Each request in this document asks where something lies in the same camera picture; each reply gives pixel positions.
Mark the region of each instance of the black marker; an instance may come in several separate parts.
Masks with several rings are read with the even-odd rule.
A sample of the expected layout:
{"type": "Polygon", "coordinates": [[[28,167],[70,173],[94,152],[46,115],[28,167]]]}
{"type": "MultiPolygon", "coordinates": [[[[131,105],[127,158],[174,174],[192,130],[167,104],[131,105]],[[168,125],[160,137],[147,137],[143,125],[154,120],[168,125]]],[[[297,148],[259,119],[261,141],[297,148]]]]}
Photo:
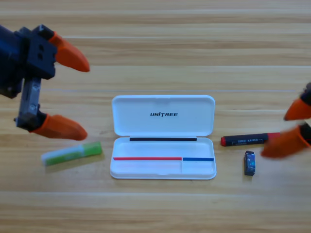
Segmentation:
{"type": "Polygon", "coordinates": [[[220,144],[224,147],[264,144],[271,138],[278,137],[280,133],[259,133],[247,135],[224,136],[220,139],[220,144]]]}

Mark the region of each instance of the unitree logo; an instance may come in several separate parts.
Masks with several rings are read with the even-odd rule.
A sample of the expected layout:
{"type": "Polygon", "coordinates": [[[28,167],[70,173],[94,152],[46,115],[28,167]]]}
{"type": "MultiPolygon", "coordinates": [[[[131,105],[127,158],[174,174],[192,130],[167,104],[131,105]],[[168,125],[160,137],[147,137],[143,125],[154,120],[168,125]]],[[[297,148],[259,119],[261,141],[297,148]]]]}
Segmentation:
{"type": "Polygon", "coordinates": [[[150,113],[152,117],[176,117],[178,113],[150,113]]]}

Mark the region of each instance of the red stripe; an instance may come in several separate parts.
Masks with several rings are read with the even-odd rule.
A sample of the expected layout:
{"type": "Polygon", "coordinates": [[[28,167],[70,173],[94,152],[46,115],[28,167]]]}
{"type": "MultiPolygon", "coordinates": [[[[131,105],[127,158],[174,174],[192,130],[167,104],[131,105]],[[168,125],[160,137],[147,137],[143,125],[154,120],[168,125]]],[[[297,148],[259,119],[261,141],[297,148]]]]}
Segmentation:
{"type": "Polygon", "coordinates": [[[114,160],[179,160],[181,161],[181,157],[115,157],[114,160]]]}

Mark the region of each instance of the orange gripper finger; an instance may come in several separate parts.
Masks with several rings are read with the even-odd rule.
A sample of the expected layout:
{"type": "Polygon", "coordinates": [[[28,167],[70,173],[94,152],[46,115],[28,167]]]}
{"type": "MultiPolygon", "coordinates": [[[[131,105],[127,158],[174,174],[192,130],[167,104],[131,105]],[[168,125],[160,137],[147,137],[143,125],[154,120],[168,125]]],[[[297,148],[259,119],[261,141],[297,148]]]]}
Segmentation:
{"type": "Polygon", "coordinates": [[[262,157],[272,159],[282,159],[310,147],[308,142],[301,136],[300,126],[286,132],[282,132],[279,137],[269,140],[263,151],[262,157]]]}
{"type": "Polygon", "coordinates": [[[61,115],[50,116],[47,114],[42,126],[31,133],[47,138],[73,139],[76,141],[84,140],[87,132],[73,120],[61,115]]]}
{"type": "Polygon", "coordinates": [[[303,120],[309,118],[311,118],[311,106],[302,101],[302,99],[295,100],[284,117],[285,120],[303,120]]]}
{"type": "Polygon", "coordinates": [[[78,71],[89,72],[89,63],[86,57],[57,32],[54,32],[54,36],[49,41],[57,47],[57,62],[78,71]]]}

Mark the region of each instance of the black stripe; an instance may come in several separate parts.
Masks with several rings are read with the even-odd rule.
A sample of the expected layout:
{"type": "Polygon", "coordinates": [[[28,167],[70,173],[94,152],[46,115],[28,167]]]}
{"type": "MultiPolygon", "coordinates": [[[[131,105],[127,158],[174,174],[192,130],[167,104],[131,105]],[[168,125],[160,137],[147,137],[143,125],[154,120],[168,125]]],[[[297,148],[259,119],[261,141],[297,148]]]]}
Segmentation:
{"type": "Polygon", "coordinates": [[[197,138],[185,137],[131,137],[130,141],[196,141],[197,138]]]}

